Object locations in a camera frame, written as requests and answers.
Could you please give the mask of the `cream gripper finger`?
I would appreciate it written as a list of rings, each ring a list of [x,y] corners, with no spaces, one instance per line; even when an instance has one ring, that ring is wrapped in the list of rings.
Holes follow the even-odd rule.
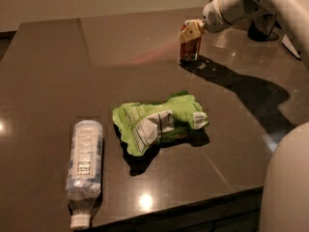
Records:
[[[194,35],[192,33],[191,29],[192,29],[192,22],[193,21],[194,20],[187,20],[184,23],[184,28],[182,29],[182,31],[178,35],[178,39],[179,39],[181,44],[190,42],[190,41],[197,39],[197,38],[200,38],[202,36],[202,35]]]

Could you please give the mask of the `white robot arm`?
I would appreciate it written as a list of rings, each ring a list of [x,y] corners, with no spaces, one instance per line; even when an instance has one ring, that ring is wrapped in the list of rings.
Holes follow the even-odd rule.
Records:
[[[184,44],[221,32],[242,18],[273,15],[309,65],[309,0],[212,0],[179,34]],[[309,232],[309,123],[287,133],[267,167],[259,232]]]

